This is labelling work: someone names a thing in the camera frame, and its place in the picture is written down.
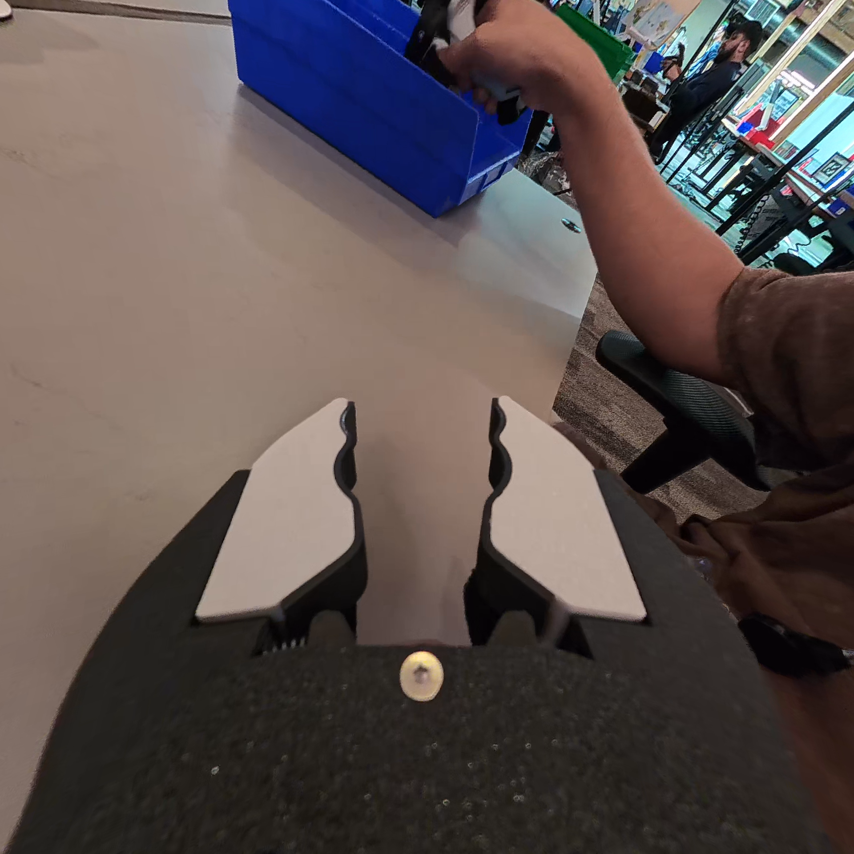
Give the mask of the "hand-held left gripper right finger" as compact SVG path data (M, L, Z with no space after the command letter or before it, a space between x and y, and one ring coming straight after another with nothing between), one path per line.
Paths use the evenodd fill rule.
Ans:
M472 631L508 612L536 631L573 617L646 621L646 606L591 462L510 397L492 400L487 497L475 568L464 589Z

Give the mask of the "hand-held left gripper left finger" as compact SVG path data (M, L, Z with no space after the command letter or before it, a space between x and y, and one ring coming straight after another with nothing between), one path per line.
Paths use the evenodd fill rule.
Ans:
M356 410L332 400L255 461L197 604L203 624L268 617L306 631L338 611L354 626L367 587Z

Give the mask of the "blue plastic bin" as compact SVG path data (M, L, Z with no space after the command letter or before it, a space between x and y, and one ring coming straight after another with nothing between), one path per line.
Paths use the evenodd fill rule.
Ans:
M500 125L404 57L397 1L230 1L239 80L437 218L517 164L530 113Z

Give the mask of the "person's right forearm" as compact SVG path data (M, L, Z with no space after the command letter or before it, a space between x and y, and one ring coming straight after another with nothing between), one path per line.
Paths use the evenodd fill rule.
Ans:
M561 79L552 112L611 304L659 361L724 385L720 309L744 265L673 195L609 80Z

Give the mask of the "grey desk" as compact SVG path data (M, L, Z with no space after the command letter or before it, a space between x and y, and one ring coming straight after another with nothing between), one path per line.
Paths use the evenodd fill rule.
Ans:
M333 399L359 638L466 642L490 402L549 418L595 264L518 172L411 206L240 86L228 26L17 10L1 71L5 839L114 606Z

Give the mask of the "person's right hand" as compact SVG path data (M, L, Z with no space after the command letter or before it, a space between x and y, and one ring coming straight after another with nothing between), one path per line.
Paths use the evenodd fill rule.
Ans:
M497 114L500 88L558 119L587 120L618 101L593 49L538 2L487 2L473 32L437 56L462 91Z

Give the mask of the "green plastic bin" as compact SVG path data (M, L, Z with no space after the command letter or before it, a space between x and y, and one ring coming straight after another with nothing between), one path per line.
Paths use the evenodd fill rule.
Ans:
M575 11L569 4L558 4L555 14L582 39L600 59L608 77L618 85L635 61L635 52L625 42L612 36L592 19Z

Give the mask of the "black office chair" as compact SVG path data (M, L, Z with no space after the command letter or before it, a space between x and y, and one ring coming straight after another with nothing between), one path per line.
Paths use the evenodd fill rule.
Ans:
M635 492L647 495L707 460L749 488L772 489L758 462L750 418L710 384L665 367L635 336L619 330L600 338L595 358L663 420L664 432L622 472Z

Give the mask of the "person's brown clothing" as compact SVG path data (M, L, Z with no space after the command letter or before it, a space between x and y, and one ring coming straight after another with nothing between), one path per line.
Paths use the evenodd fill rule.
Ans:
M626 325L667 367L728 387L753 410L763 464L798 476L757 507L678 524L632 496L680 550L709 559L737 616L852 648L853 277L793 277L723 261L603 275Z

